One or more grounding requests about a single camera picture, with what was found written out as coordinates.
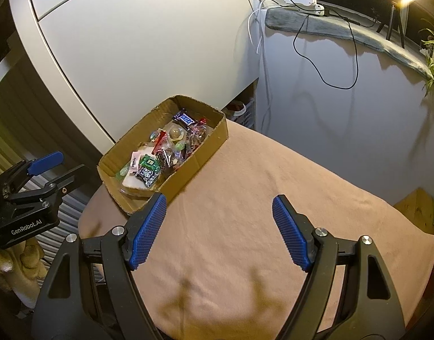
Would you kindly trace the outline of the person's left hand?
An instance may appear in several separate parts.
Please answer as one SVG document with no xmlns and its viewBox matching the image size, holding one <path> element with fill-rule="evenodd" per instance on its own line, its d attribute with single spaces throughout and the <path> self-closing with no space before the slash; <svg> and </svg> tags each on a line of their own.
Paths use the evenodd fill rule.
<svg viewBox="0 0 434 340">
<path fill-rule="evenodd" d="M 47 274 L 43 257 L 44 251 L 35 237 L 0 249 L 0 289 L 14 292 L 29 309 L 34 309 L 40 294 L 39 280 Z"/>
</svg>

